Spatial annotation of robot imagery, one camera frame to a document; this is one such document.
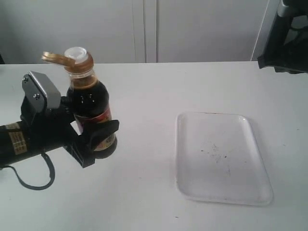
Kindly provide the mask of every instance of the white tray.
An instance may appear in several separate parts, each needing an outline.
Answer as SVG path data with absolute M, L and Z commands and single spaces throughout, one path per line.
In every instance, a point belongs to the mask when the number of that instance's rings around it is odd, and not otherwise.
M 267 205 L 273 199 L 248 120 L 186 112 L 177 117 L 176 183 L 198 201 Z

